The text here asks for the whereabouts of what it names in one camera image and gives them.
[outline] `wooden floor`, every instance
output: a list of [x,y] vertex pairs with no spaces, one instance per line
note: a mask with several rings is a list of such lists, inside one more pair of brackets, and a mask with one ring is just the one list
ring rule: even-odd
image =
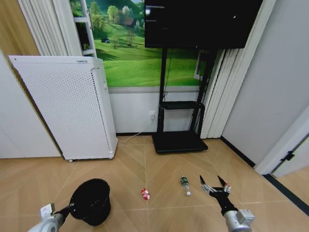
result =
[[281,176],[277,180],[309,205],[309,167]]
[[[200,174],[212,186],[219,186],[217,175],[231,184],[231,202],[256,217],[253,231],[308,231],[308,217],[221,140],[206,143],[205,152],[158,155],[150,136],[137,136],[119,143],[112,160],[2,159],[0,231],[27,231],[40,221],[42,206],[55,202],[59,210],[81,183],[103,178],[111,186],[107,220],[91,227],[69,215],[62,232],[225,232],[218,203],[200,188]],[[191,197],[181,187],[182,175]],[[141,197],[143,187],[149,201]]]

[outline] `door hinge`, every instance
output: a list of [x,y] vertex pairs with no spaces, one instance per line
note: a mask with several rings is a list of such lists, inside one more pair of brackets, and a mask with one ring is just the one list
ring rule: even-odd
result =
[[281,159],[281,161],[290,161],[295,155],[293,154],[293,151],[288,151],[288,154]]

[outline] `power outlet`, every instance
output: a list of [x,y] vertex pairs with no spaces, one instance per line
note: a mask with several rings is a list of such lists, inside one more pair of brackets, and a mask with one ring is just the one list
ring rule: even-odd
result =
[[151,120],[154,120],[155,117],[155,111],[149,111],[149,116]]

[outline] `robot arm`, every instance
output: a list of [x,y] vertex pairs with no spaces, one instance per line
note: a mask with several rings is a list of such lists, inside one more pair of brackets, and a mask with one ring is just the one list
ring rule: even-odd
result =
[[41,208],[42,221],[32,227],[28,232],[57,232],[64,223],[70,210],[69,207],[53,214],[55,210],[54,204],[48,204]]
[[224,181],[222,178],[219,178],[222,188],[210,187],[207,185],[202,178],[199,176],[200,182],[202,184],[202,189],[210,196],[217,199],[219,205],[221,206],[221,213],[225,217],[226,225],[229,232],[239,232],[239,231],[251,231],[250,224],[254,220],[254,215],[248,209],[238,210],[228,199],[228,195],[231,191],[231,186]]

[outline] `tv stand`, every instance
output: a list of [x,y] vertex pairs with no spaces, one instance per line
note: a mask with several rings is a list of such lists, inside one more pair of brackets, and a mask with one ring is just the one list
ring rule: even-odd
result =
[[[161,63],[161,78],[160,78],[160,95],[158,108],[158,125],[157,132],[153,134],[153,141],[157,153],[169,152],[190,152],[207,150],[207,145],[200,138],[203,124],[203,117],[205,113],[205,106],[202,103],[203,95],[207,86],[207,79],[211,74],[214,65],[217,49],[210,50],[206,63],[206,68],[203,74],[203,79],[200,84],[197,101],[163,101],[164,98],[164,83],[166,71],[166,59],[168,48],[162,48],[162,63]],[[179,109],[193,109],[192,121],[190,130],[188,131],[163,131],[164,128],[164,111],[165,110],[179,110]],[[198,112],[200,117],[198,122],[197,132],[195,132],[195,125],[197,122]]]

